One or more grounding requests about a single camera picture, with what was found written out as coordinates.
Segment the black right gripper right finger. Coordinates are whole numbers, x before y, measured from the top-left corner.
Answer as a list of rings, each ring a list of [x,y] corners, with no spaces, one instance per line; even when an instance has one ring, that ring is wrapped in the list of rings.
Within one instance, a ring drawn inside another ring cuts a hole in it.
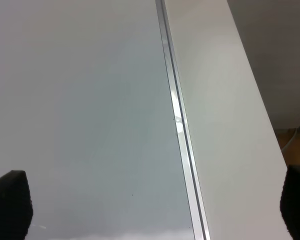
[[[292,239],[300,240],[300,165],[291,164],[287,168],[280,212]]]

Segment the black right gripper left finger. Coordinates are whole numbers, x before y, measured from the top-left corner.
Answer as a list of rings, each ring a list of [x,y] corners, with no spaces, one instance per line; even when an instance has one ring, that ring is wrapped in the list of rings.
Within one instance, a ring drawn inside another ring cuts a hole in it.
[[[34,215],[26,172],[0,177],[0,240],[24,240]]]

